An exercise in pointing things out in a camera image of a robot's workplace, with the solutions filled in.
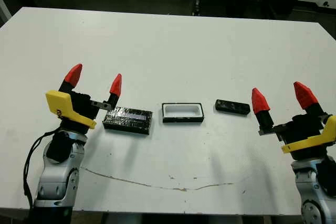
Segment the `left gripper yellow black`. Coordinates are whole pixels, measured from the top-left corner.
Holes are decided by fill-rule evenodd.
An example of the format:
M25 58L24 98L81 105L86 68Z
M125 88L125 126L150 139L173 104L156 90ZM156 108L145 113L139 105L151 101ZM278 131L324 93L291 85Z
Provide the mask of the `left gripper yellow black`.
M95 128L95 118L100 109L110 111L113 105L117 104L121 95L122 75L119 73L115 77L108 100L98 102L92 100L87 94L72 91L79 81L81 71L81 63L72 67L66 74L59 91L48 91L46 99L51 113L57 115L63 123L71 123L87 131Z

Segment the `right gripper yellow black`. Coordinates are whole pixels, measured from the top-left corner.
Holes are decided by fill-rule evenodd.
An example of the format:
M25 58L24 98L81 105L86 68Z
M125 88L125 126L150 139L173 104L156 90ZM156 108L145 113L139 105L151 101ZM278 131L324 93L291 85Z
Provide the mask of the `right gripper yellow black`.
M259 134L276 134L278 140L284 143L282 152L290 153L295 160L325 156L327 146L335 143L335 116L324 115L309 87L299 81L293 86L296 98L307 114L296 115L291 121L276 126L269 114L266 98L257 88L252 89L251 101L259 123Z

